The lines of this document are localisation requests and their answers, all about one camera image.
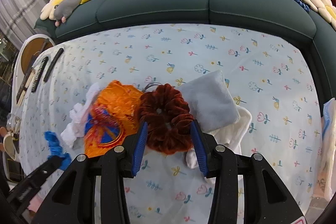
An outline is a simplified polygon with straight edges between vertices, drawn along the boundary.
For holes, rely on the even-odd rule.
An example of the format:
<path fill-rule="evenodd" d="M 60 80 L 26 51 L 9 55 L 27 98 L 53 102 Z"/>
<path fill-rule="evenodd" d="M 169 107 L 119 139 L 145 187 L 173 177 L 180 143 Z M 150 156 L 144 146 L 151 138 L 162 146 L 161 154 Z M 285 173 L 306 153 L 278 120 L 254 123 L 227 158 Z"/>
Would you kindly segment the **grey plush cloth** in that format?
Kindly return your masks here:
<path fill-rule="evenodd" d="M 190 114 L 205 133 L 235 124 L 240 119 L 221 70 L 187 82 L 177 90 L 181 92 L 189 105 Z"/>

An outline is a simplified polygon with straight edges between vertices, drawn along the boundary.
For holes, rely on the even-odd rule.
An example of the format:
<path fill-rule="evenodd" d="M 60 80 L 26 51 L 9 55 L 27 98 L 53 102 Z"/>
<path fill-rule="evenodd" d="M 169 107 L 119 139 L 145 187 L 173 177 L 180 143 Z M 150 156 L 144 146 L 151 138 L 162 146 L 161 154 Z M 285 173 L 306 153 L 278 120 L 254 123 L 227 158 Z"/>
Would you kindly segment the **dark red velvet scrunchie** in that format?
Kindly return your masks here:
<path fill-rule="evenodd" d="M 182 93 L 170 84 L 143 93 L 135 117 L 139 123 L 147 123 L 150 149 L 172 155 L 192 148 L 190 127 L 194 117 Z"/>

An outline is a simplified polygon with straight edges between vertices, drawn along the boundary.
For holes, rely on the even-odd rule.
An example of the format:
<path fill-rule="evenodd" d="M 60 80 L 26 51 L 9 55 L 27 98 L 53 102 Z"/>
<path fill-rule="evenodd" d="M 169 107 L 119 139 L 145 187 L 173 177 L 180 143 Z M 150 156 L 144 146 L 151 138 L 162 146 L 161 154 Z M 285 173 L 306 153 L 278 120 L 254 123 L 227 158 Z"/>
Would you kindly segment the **white cloth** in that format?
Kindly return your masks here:
<path fill-rule="evenodd" d="M 252 114 L 244 107 L 237 106 L 237 109 L 240 118 L 236 123 L 214 130 L 206 129 L 205 126 L 201 124 L 201 129 L 204 133 L 212 135 L 218 144 L 222 144 L 234 153 L 241 155 L 241 142 L 252 122 Z"/>

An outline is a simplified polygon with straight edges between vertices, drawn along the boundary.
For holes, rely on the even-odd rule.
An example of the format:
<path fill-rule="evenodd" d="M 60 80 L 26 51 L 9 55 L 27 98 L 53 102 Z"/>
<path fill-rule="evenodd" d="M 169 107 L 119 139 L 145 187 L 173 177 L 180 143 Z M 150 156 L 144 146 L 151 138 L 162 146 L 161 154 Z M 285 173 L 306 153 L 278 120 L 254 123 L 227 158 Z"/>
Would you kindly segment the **orange snack bag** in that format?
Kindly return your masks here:
<path fill-rule="evenodd" d="M 142 91 L 116 80 L 98 94 L 84 128 L 84 153 L 89 158 L 104 155 L 137 132 L 134 113 L 141 96 Z"/>

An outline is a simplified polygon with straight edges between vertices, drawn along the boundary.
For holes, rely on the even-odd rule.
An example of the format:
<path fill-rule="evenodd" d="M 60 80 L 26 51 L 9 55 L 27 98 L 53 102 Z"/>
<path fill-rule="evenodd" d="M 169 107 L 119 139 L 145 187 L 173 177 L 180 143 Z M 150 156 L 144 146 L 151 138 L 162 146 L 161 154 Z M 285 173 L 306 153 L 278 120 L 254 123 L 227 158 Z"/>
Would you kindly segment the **blue ribbon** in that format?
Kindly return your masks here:
<path fill-rule="evenodd" d="M 70 154 L 63 152 L 63 147 L 60 145 L 60 141 L 56 133 L 52 131 L 45 132 L 45 140 L 48 143 L 50 152 L 48 159 L 52 158 L 53 156 L 59 157 L 62 160 L 59 169 L 65 171 L 72 162 Z"/>

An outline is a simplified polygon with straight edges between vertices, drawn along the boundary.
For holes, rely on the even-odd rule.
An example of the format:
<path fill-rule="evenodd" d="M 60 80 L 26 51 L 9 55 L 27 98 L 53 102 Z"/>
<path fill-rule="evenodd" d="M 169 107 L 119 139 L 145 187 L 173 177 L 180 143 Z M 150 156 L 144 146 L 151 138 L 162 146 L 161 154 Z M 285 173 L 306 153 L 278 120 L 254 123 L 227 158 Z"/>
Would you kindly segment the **white tissue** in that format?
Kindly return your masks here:
<path fill-rule="evenodd" d="M 68 145 L 68 147 L 72 148 L 76 139 L 84 136 L 88 114 L 100 92 L 101 88 L 99 83 L 92 84 L 86 93 L 85 103 L 77 103 L 70 110 L 71 122 L 60 134 L 62 140 L 66 143 L 66 145 Z"/>

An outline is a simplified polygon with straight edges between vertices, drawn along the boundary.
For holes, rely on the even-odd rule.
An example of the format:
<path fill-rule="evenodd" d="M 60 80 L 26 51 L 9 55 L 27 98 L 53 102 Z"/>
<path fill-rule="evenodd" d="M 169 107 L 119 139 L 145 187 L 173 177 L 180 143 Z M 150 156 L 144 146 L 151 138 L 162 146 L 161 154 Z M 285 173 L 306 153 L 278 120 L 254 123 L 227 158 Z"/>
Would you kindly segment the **white lined trash bin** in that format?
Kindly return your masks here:
<path fill-rule="evenodd" d="M 335 194 L 335 98 L 323 106 L 321 163 L 313 196 L 331 201 Z"/>

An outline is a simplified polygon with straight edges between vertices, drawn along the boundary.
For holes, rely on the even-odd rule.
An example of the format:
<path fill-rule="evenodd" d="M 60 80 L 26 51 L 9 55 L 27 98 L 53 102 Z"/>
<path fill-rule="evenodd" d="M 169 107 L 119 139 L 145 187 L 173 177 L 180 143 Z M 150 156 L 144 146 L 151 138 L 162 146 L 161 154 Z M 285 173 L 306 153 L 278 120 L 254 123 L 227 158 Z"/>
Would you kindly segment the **black remote with buttons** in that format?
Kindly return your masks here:
<path fill-rule="evenodd" d="M 42 74 L 43 74 L 43 71 L 44 71 L 44 69 L 45 69 L 45 67 L 46 67 L 46 65 L 47 65 L 48 60 L 49 60 L 49 57 L 46 56 L 46 57 L 42 60 L 41 64 L 39 65 L 39 68 L 38 68 L 37 73 L 36 73 L 36 75 L 35 75 L 34 82 L 33 82 L 33 86 L 32 86 L 32 89 L 31 89 L 31 92 L 32 92 L 32 93 L 35 93 L 35 92 L 37 91 L 38 84 L 39 84 L 40 81 L 41 81 Z"/>

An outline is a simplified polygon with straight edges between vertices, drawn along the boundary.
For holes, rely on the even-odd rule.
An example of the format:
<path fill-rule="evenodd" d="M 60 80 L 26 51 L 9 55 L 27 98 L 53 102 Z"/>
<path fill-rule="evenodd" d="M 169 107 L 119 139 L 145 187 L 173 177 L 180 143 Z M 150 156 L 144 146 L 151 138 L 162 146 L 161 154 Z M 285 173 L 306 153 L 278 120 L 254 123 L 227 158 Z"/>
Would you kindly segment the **slim black remote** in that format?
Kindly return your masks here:
<path fill-rule="evenodd" d="M 46 75 L 43 79 L 43 81 L 46 83 L 49 80 L 49 77 L 57 63 L 57 61 L 59 60 L 60 56 L 63 54 L 64 52 L 64 48 L 59 48 L 59 50 L 57 51 L 56 55 L 54 56 L 54 58 L 52 59 L 49 68 L 47 69 Z"/>

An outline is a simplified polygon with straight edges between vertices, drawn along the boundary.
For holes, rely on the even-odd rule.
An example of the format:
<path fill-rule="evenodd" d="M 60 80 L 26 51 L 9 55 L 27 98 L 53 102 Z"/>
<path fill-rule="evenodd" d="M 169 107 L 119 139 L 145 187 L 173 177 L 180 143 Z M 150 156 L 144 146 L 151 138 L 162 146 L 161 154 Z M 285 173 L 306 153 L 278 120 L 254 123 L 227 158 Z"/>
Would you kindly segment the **teal sectional sofa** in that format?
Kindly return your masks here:
<path fill-rule="evenodd" d="M 91 0 L 60 27 L 37 20 L 54 41 L 102 30 L 155 23 L 211 23 L 279 36 L 303 50 L 318 98 L 335 97 L 335 30 L 294 0 Z"/>

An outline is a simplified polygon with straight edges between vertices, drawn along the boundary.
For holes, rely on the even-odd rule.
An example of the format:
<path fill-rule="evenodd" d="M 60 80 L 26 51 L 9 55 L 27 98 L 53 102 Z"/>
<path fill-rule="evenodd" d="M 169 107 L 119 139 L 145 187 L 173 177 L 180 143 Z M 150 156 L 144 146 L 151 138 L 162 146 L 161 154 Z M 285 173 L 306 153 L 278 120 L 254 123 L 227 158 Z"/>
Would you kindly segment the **round white wooden side table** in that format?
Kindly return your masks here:
<path fill-rule="evenodd" d="M 33 65 L 37 57 L 45 50 L 55 46 L 54 41 L 45 34 L 35 34 L 25 40 L 19 50 L 15 61 L 12 95 L 11 95 L 11 110 L 17 108 L 17 93 L 23 82 L 24 76 L 28 69 Z"/>

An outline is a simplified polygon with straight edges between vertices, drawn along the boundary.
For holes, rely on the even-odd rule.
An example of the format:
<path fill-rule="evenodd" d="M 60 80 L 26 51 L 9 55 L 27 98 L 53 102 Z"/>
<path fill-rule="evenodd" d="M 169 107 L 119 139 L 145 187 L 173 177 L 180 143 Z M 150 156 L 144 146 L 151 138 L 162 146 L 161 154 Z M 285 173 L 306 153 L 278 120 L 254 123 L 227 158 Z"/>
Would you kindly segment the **grey plush mouse toy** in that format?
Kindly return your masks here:
<path fill-rule="evenodd" d="M 80 3 L 81 0 L 63 0 L 60 2 L 54 10 L 55 26 L 59 27 L 60 24 L 65 23 Z"/>

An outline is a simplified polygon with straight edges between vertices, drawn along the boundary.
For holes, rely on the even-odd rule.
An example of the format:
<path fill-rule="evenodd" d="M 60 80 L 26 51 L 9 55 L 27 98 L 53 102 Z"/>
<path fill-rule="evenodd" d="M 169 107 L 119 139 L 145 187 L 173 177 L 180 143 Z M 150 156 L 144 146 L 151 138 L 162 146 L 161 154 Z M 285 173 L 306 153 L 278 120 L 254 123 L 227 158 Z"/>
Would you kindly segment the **white daisy pillow left end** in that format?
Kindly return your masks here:
<path fill-rule="evenodd" d="M 64 0 L 50 0 L 41 10 L 40 19 L 41 20 L 56 20 L 54 12 L 56 7 Z"/>

